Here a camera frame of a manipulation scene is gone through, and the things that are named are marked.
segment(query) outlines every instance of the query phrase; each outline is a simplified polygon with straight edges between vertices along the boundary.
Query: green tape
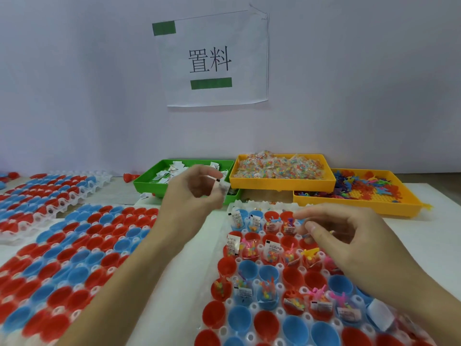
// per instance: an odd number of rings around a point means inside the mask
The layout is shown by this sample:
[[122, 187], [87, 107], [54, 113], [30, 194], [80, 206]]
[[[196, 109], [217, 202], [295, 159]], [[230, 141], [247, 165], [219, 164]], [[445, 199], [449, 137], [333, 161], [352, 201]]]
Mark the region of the green tape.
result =
[[232, 78], [222, 77], [220, 79], [191, 80], [190, 87], [193, 90], [202, 90], [205, 88], [232, 87]]
[[176, 34], [176, 26], [174, 21], [152, 23], [152, 29], [154, 36]]

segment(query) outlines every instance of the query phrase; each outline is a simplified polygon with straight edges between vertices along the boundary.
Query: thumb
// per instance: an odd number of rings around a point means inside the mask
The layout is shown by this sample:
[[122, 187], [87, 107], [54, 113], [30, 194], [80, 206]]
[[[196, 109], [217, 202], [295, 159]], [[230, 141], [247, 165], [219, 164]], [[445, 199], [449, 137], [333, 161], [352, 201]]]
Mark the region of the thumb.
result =
[[219, 187], [213, 187], [208, 197], [203, 199], [208, 211], [221, 209], [224, 203], [224, 195]]
[[314, 238], [320, 248], [330, 256], [336, 264], [341, 264], [347, 250], [347, 244], [336, 239], [317, 222], [307, 221], [304, 225], [309, 234]]

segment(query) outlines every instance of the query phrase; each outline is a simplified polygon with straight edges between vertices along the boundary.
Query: yellow tray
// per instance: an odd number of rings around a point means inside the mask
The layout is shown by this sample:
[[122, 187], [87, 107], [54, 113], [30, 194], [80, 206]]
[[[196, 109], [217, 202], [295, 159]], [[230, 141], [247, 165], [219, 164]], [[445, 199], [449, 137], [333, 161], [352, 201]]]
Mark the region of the yellow tray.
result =
[[230, 173], [230, 185], [238, 189], [268, 189], [276, 191], [313, 191], [313, 192], [332, 192], [335, 188], [336, 179], [331, 172], [322, 154], [275, 154], [276, 157], [291, 158], [294, 155], [303, 156], [306, 159], [318, 160], [324, 166], [322, 179], [243, 179], [234, 177], [237, 173], [238, 165], [241, 160], [247, 158], [246, 154], [240, 154], [234, 163]]
[[[306, 197], [296, 196], [293, 192], [293, 202], [298, 203], [301, 206], [307, 204], [320, 204], [320, 203], [335, 203], [344, 204], [351, 206], [360, 206], [363, 208], [372, 208], [378, 214], [382, 215], [394, 215], [404, 217], [414, 217], [418, 215], [419, 211], [423, 207], [423, 203], [394, 175], [391, 171], [387, 170], [362, 170], [362, 169], [331, 169], [332, 172], [340, 171], [352, 171], [356, 176], [363, 177], [365, 173], [371, 171], [377, 178], [385, 178], [392, 182], [393, 185], [399, 187], [402, 198], [400, 203], [393, 203], [395, 200], [390, 195], [378, 195], [373, 194], [372, 200], [354, 200], [354, 199], [337, 199], [337, 198], [321, 198], [321, 197]], [[352, 191], [353, 197], [360, 197], [359, 191]]]

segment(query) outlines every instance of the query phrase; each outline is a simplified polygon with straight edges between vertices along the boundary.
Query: clear plastic egg tray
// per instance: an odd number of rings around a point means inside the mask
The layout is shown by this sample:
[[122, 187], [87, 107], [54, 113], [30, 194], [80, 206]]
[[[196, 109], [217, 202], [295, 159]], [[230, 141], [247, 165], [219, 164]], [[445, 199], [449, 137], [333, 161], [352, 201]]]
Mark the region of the clear plastic egg tray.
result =
[[0, 267], [0, 345], [54, 344], [147, 236], [158, 209], [86, 204]]
[[69, 205], [76, 205], [106, 182], [107, 173], [38, 174], [0, 195], [0, 243], [11, 243], [35, 232]]
[[[361, 291], [343, 275], [324, 252], [315, 253], [315, 264], [303, 250], [317, 245], [306, 244], [300, 235], [285, 231], [286, 219], [299, 206], [240, 201], [229, 205], [228, 213], [239, 211], [244, 226], [237, 229], [230, 219], [225, 222], [208, 268], [202, 293], [193, 308], [190, 320], [196, 323], [195, 346], [428, 346], [435, 343], [406, 316], [388, 306], [395, 317], [392, 325], [381, 331], [369, 315], [373, 298]], [[249, 216], [261, 217], [260, 228], [250, 226]], [[276, 232], [266, 233], [266, 223], [279, 218]], [[296, 221], [295, 227], [301, 225]], [[257, 254], [228, 255], [227, 235], [256, 241]], [[267, 240], [281, 244], [276, 260], [265, 257]], [[294, 252], [289, 261], [284, 252]], [[246, 290], [239, 289], [243, 278]], [[274, 279], [275, 295], [263, 296], [261, 282]], [[317, 289], [324, 289], [327, 308], [312, 303]]]

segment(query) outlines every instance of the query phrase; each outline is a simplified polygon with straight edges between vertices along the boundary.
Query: person's left hand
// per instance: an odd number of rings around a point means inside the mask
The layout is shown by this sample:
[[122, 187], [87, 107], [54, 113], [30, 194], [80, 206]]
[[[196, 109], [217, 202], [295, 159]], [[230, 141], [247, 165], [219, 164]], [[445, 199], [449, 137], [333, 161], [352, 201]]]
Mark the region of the person's left hand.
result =
[[210, 212], [223, 205], [225, 194], [219, 187], [213, 188], [216, 181], [209, 175], [216, 179], [223, 176], [213, 167], [194, 165], [168, 184], [154, 228], [174, 234], [179, 251], [200, 230]]

